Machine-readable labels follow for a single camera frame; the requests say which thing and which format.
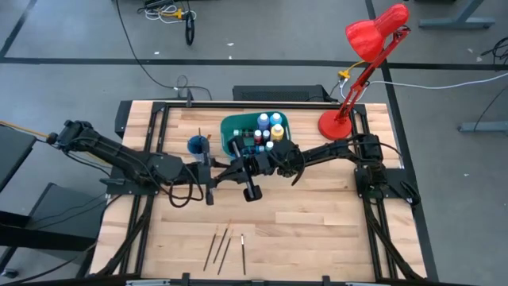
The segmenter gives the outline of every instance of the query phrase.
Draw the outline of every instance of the lamp arm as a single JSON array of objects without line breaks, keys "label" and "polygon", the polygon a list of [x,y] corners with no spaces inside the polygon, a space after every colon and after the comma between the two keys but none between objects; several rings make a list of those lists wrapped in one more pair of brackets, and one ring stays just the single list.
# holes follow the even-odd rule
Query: lamp arm
[{"label": "lamp arm", "polygon": [[368,82],[368,79],[374,73],[376,68],[383,63],[383,61],[390,55],[390,53],[404,40],[407,35],[411,32],[411,29],[407,26],[402,26],[397,31],[393,33],[393,40],[391,43],[379,54],[377,58],[373,62],[371,62],[362,72],[362,74],[358,77],[356,82],[351,86],[348,96],[344,100],[335,117],[335,120],[338,121],[341,118],[345,118],[348,116],[351,109],[355,106],[356,100],[360,97],[364,88]]}]

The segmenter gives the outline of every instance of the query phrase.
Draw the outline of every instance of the wooden table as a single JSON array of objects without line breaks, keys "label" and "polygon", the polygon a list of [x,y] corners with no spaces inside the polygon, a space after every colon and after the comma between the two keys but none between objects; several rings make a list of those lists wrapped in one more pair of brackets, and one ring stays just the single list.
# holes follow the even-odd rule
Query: wooden table
[{"label": "wooden table", "polygon": [[[396,146],[387,106],[365,106],[371,133],[377,134],[381,142]],[[150,101],[133,102],[124,145],[136,150],[144,148],[151,108]],[[227,115],[257,111],[260,110],[171,108],[164,152],[180,156],[187,163],[193,161],[187,152],[187,139],[201,127],[202,134],[211,134],[212,155],[220,162],[229,163],[221,150],[221,120]],[[317,128],[324,110],[279,111],[287,116],[292,140],[301,150],[327,142]],[[155,134],[159,128],[160,118]],[[383,155],[387,168],[399,166],[398,155],[393,150],[383,147]],[[323,275],[329,275],[332,281],[373,281],[363,203],[356,194],[354,168],[348,160],[317,164],[306,168],[293,187],[292,178],[257,176],[255,184],[261,186],[264,197],[254,203],[246,203],[242,195],[244,185],[233,182],[219,185],[212,207],[204,201],[192,201],[183,209],[176,209],[161,193],[153,206],[142,277],[180,278],[183,272],[189,272],[192,279],[321,280]],[[213,170],[213,175],[220,171]],[[183,194],[187,187],[179,187],[179,191]],[[132,196],[125,195],[107,210],[90,272],[101,269],[125,238],[132,201]],[[410,207],[401,199],[385,199],[385,207],[393,243],[413,269],[425,276]],[[220,238],[229,220],[234,233],[221,274],[217,275],[220,259],[215,264],[210,261],[203,272],[214,231],[218,226]],[[241,234],[245,239],[246,276],[242,273]],[[387,276],[387,260],[379,240],[378,245],[383,274]],[[131,271],[134,259],[129,266]]]}]

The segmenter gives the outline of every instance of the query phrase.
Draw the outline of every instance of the red desk lamp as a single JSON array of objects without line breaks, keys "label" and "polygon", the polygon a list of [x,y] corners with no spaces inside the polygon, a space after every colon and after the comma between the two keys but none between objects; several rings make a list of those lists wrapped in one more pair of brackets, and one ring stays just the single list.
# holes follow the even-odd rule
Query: red desk lamp
[{"label": "red desk lamp", "polygon": [[[351,86],[348,96],[338,111],[326,111],[318,123],[319,132],[330,139],[346,138],[352,129],[349,113],[362,94],[374,70],[390,55],[397,45],[410,33],[406,24],[410,12],[403,4],[395,4],[375,20],[358,21],[346,27],[346,37],[355,52],[370,62],[364,72]],[[393,34],[392,42],[384,48],[385,39]]]}]

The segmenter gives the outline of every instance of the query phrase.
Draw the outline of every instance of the yellow cable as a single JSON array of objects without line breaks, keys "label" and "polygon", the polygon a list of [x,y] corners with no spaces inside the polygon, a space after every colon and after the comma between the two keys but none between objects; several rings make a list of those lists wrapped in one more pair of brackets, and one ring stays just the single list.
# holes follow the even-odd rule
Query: yellow cable
[{"label": "yellow cable", "polygon": [[365,61],[364,61],[364,60],[361,60],[361,61],[359,61],[359,62],[357,62],[357,63],[353,64],[351,67],[347,68],[346,70],[339,71],[339,73],[338,73],[338,74],[339,74],[339,76],[340,76],[340,77],[343,77],[343,78],[345,78],[345,79],[349,79],[349,78],[351,77],[351,76],[349,75],[349,71],[351,71],[351,69],[352,69],[352,68],[354,68],[354,67],[356,67],[357,65],[359,65],[359,64],[363,64],[363,63],[365,63]]},{"label": "yellow cable", "polygon": [[[26,133],[30,133],[30,134],[32,134],[32,135],[41,136],[41,137],[44,137],[44,138],[48,138],[48,137],[49,137],[49,135],[44,134],[44,133],[42,133],[42,132],[37,132],[37,131],[35,131],[35,130],[31,130],[31,129],[28,129],[28,128],[25,128],[25,127],[17,126],[17,125],[15,125],[15,124],[13,124],[13,123],[10,123],[10,122],[5,122],[5,121],[3,121],[3,120],[0,120],[0,125],[4,125],[4,126],[8,126],[8,127],[12,127],[12,128],[14,128],[14,129],[19,129],[19,130],[21,130],[21,131],[25,131]],[[99,158],[99,157],[95,156],[94,154],[90,154],[90,153],[88,153],[88,152],[86,152],[86,154],[87,154],[88,156],[90,156],[90,157],[94,158],[95,160],[98,160],[99,162],[102,162],[103,164],[110,164],[110,163],[108,163],[108,162],[104,161],[103,159],[101,159],[101,158]]]},{"label": "yellow cable", "polygon": [[33,135],[41,136],[41,137],[44,137],[44,138],[48,138],[49,137],[49,135],[44,134],[42,132],[37,132],[37,131],[31,130],[31,129],[28,129],[28,128],[25,128],[25,127],[17,126],[17,125],[15,125],[13,123],[10,123],[10,122],[2,121],[2,120],[0,120],[0,125],[12,127],[12,128],[15,128],[15,129],[19,129],[21,131],[25,131],[27,133],[31,133]]},{"label": "yellow cable", "polygon": [[356,64],[353,64],[351,67],[349,67],[346,71],[351,71],[352,68],[354,68],[355,66],[359,65],[359,64],[363,64],[365,63],[365,60],[361,60],[359,62],[357,62]]}]

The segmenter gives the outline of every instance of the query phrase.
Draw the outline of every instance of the yellow bottle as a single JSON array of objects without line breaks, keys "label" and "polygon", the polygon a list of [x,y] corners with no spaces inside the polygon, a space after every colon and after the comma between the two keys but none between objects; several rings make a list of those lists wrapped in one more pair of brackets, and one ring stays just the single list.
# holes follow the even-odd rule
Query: yellow bottle
[{"label": "yellow bottle", "polygon": [[271,128],[271,140],[272,141],[281,141],[284,136],[284,128],[280,124],[275,124]]}]

